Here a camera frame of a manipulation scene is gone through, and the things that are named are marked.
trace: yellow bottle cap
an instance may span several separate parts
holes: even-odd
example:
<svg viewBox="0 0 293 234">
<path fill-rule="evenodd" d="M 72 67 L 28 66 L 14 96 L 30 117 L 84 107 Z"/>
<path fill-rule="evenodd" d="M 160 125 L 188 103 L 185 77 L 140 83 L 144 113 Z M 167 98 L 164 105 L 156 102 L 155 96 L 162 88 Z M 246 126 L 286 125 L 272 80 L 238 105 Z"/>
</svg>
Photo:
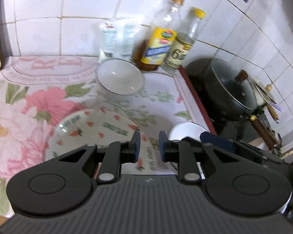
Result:
<svg viewBox="0 0 293 234">
<path fill-rule="evenodd" d="M 206 15 L 206 13 L 205 13 L 204 11 L 202 11 L 202 10 L 200 10 L 200 9 L 198 9 L 198 8 L 194 8 L 194 7 L 193 7 L 193 13 L 194 13 L 197 17 L 199 17 L 200 19 L 203 19 L 203 18 L 205 17 L 205 15 Z"/>
</svg>

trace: floral tablecloth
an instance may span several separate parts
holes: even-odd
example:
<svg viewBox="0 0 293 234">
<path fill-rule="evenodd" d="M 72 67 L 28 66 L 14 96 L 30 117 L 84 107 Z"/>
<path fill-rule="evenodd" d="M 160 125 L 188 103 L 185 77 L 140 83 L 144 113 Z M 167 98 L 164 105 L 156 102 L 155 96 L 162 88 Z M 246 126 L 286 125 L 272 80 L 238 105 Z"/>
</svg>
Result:
<svg viewBox="0 0 293 234">
<path fill-rule="evenodd" d="M 158 156 L 158 132 L 192 120 L 208 130 L 179 72 L 172 78 L 157 71 L 144 73 L 146 85 L 136 96 L 100 96 L 95 78 L 96 57 L 9 57 L 0 71 L 0 215 L 13 211 L 5 193 L 16 173 L 39 164 L 48 138 L 64 117 L 84 108 L 106 108 L 125 115 L 148 136 Z M 158 157 L 148 163 L 161 173 Z"/>
</svg>

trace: pan lid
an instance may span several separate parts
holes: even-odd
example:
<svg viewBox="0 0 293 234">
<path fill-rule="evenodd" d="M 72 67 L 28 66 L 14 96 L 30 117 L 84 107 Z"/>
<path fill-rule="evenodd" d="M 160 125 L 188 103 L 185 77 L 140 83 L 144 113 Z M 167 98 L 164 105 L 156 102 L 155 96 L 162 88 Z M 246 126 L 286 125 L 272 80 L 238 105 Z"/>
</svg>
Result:
<svg viewBox="0 0 293 234">
<path fill-rule="evenodd" d="M 245 70 L 237 70 L 229 63 L 214 59 L 211 61 L 212 70 L 227 93 L 240 105 L 249 110 L 257 107 L 253 89 L 248 82 Z"/>
<path fill-rule="evenodd" d="M 276 104 L 275 98 L 273 97 L 273 95 L 271 94 L 271 85 L 267 85 L 267 87 L 265 87 L 261 81 L 259 81 L 257 78 L 254 78 L 254 83 L 257 86 L 257 89 L 262 93 L 262 96 L 268 100 L 268 101 L 272 101 Z"/>
</svg>

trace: white plate with pattern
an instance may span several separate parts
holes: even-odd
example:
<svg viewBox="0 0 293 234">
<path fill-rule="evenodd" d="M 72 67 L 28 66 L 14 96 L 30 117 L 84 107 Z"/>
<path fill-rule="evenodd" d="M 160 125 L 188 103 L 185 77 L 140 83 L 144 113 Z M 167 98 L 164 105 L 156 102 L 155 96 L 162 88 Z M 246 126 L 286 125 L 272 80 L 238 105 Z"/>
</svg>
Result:
<svg viewBox="0 0 293 234">
<path fill-rule="evenodd" d="M 140 131 L 141 146 L 137 163 L 122 165 L 124 174 L 156 173 L 154 149 L 149 138 L 127 117 L 106 109 L 85 109 L 63 119 L 50 136 L 45 160 L 53 159 L 86 144 L 105 148 L 115 141 L 130 141 Z"/>
</svg>

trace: metal pin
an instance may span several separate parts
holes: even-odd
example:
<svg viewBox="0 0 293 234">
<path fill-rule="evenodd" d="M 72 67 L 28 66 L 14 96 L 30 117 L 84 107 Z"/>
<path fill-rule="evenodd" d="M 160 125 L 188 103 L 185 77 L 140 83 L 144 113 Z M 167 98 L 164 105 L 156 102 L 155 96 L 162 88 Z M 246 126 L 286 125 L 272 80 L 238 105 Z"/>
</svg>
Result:
<svg viewBox="0 0 293 234">
<path fill-rule="evenodd" d="M 111 173 L 102 173 L 99 175 L 99 179 L 102 181 L 110 181 L 114 178 L 114 175 Z"/>
</svg>

